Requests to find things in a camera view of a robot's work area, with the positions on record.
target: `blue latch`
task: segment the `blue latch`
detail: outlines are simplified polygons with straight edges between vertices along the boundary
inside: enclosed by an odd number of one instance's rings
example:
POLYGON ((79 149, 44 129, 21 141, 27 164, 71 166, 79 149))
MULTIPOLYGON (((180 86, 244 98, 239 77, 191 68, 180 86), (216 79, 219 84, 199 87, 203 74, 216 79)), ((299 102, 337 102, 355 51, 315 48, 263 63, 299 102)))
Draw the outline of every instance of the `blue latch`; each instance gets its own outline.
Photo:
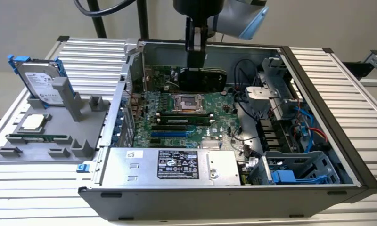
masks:
POLYGON ((19 62, 28 62, 31 60, 31 57, 28 56, 17 56, 15 58, 15 61, 19 61, 19 62))
POLYGON ((77 165, 77 173, 89 173, 89 165, 79 164, 77 165))
POLYGON ((316 178, 296 179, 295 173, 291 170, 276 170, 272 173, 272 180, 276 184, 323 184, 325 179, 325 175, 316 178))
POLYGON ((309 133, 308 133, 308 130, 307 130, 307 124, 304 122, 300 123, 300 131, 301 131, 303 137, 309 136, 309 133))

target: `blue tab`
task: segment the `blue tab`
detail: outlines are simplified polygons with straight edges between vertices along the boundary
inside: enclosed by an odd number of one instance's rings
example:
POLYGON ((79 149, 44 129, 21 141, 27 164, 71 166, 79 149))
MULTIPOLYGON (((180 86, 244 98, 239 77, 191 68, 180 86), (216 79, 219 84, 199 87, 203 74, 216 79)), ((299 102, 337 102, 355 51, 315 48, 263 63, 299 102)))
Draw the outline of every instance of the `blue tab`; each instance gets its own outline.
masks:
POLYGON ((89 165, 79 164, 77 165, 77 173, 89 173, 89 165))
POLYGON ((28 57, 28 56, 17 56, 15 58, 15 61, 19 61, 19 62, 27 62, 29 60, 31 60, 31 57, 28 57))

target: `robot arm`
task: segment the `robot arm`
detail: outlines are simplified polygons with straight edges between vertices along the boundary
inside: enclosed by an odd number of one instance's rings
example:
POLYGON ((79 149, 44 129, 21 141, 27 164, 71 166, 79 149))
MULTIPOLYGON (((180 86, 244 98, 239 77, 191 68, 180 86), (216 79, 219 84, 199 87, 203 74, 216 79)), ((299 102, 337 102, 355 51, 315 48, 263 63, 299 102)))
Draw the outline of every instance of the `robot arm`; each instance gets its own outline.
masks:
POLYGON ((208 19, 211 32, 251 40, 268 13, 265 3, 267 0, 227 0, 219 15, 208 19))
POLYGON ((187 18, 188 68, 203 68, 207 39, 216 32, 251 40, 268 12, 267 0, 173 0, 187 18))

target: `hard drive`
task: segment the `hard drive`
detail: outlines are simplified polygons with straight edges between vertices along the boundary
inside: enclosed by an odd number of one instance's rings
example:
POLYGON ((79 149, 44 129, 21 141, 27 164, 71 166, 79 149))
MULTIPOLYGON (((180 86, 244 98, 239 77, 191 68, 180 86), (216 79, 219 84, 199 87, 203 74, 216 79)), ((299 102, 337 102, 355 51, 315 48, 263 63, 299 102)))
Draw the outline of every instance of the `hard drive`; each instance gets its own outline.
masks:
POLYGON ((45 106, 64 106, 59 91, 53 89, 52 83, 56 77, 67 77, 61 60, 39 60, 28 56, 8 56, 8 62, 15 73, 20 76, 32 98, 44 102, 45 106))

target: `motherboard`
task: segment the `motherboard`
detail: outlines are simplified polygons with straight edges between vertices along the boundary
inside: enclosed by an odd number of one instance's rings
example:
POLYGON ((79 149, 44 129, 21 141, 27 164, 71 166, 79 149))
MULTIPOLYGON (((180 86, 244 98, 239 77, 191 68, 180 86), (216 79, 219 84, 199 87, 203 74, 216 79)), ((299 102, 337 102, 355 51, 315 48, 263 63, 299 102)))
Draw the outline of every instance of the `motherboard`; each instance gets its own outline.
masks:
POLYGON ((233 95, 228 92, 144 93, 144 111, 136 120, 135 147, 239 149, 232 131, 240 127, 233 95))

